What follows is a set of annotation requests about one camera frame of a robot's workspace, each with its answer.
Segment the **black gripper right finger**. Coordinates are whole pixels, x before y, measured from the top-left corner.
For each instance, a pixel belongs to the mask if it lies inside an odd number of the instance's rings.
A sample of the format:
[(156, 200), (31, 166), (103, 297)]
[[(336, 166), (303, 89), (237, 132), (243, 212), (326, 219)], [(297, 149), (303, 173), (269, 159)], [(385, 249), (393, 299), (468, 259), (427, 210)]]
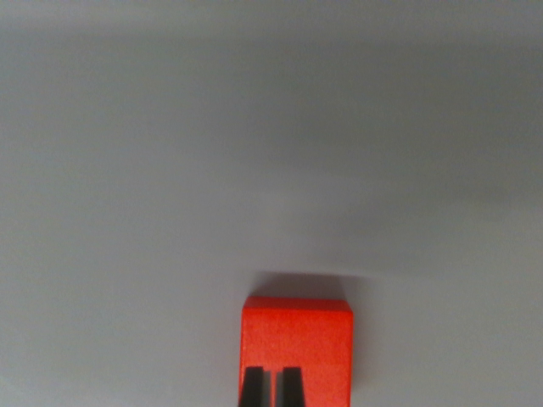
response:
[(302, 369), (299, 366), (283, 368), (276, 376), (276, 407), (306, 407)]

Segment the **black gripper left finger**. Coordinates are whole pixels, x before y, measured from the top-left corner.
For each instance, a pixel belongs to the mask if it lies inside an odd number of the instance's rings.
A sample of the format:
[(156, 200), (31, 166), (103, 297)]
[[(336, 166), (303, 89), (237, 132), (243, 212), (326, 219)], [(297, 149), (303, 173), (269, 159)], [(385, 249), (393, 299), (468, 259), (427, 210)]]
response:
[(251, 366), (245, 369), (238, 406), (271, 406), (271, 373), (269, 371), (262, 366)]

